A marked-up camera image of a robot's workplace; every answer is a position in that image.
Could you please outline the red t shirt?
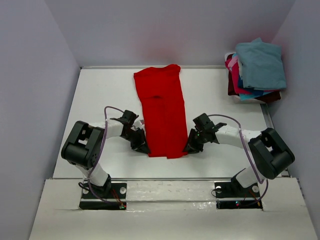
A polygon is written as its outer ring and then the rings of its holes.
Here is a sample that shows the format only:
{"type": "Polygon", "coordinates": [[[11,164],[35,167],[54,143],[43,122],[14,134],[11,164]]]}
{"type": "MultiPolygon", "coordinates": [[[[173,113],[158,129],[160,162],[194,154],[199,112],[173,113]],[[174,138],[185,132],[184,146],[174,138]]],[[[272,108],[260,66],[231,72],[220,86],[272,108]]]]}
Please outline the red t shirt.
{"type": "Polygon", "coordinates": [[[185,101],[180,82],[181,67],[149,67],[134,73],[142,106],[149,157],[181,158],[188,140],[185,101]]]}

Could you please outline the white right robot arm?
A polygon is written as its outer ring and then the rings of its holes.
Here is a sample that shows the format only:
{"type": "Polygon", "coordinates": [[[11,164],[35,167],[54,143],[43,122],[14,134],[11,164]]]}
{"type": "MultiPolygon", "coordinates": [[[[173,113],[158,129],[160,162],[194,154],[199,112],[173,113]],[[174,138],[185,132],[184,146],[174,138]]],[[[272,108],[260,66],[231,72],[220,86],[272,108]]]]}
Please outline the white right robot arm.
{"type": "Polygon", "coordinates": [[[197,154],[207,143],[234,146],[244,150],[249,167],[234,175],[226,186],[215,187],[218,198],[240,197],[255,184],[275,179],[295,161],[295,155],[271,127],[265,130],[245,130],[235,118],[236,127],[224,122],[217,124],[211,116],[203,113],[193,119],[194,128],[190,130],[184,152],[197,154]]]}

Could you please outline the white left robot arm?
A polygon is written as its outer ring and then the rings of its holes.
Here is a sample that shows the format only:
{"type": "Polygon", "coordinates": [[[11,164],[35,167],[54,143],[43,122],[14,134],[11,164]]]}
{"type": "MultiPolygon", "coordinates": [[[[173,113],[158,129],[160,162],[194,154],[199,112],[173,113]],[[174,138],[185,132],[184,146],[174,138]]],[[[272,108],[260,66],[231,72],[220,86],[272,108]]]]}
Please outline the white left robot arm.
{"type": "Polygon", "coordinates": [[[150,154],[144,130],[144,122],[129,110],[118,110],[119,118],[108,118],[103,125],[92,126],[77,121],[61,150],[61,157],[76,166],[88,180],[86,189],[95,197],[105,199],[112,189],[111,176],[103,170],[99,160],[107,139],[120,137],[130,142],[133,151],[150,154]]]}

